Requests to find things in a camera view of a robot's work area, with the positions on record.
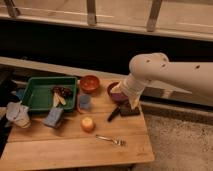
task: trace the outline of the utensil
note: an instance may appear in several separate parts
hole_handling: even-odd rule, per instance
[[[117,115],[119,115],[119,113],[120,113],[120,107],[118,106],[118,107],[116,107],[116,108],[114,109],[114,111],[110,114],[110,116],[108,117],[107,121],[108,121],[108,122],[111,122]]]
[[[112,138],[101,136],[101,135],[95,135],[95,137],[98,138],[98,139],[102,139],[102,140],[106,140],[106,141],[111,141],[114,144],[119,145],[119,146],[125,146],[126,145],[126,141],[124,141],[124,140],[112,139]]]

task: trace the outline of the metal fork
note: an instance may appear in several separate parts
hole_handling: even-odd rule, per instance
[[[98,139],[106,140],[106,141],[112,141],[114,144],[119,145],[119,146],[125,146],[126,145],[126,141],[124,141],[124,140],[112,139],[112,138],[104,137],[104,136],[101,136],[101,135],[95,135],[95,137],[98,138]]]

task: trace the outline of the floor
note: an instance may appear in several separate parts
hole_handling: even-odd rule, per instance
[[[155,161],[133,171],[212,171],[213,126],[145,115]],[[80,171],[128,171],[128,167],[81,168]]]

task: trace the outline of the green basket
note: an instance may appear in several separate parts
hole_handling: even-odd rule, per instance
[[[67,97],[66,105],[59,105],[65,112],[72,112],[75,107],[77,94],[76,77],[32,77],[29,79],[24,92],[22,104],[29,107],[31,113],[49,112],[53,106],[53,93],[51,89],[54,86],[63,86],[70,88],[73,94]]]

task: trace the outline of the wooden table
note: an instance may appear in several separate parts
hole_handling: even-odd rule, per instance
[[[117,80],[101,80],[100,91],[92,95],[91,111],[66,114],[62,125],[52,129],[43,125],[45,115],[31,118],[31,127],[14,126],[0,160],[0,170],[35,170],[143,163],[154,160],[144,116],[107,117],[116,105],[106,87]],[[83,117],[96,123],[93,133],[80,127]],[[116,137],[127,142],[125,147],[95,138],[95,134]]]

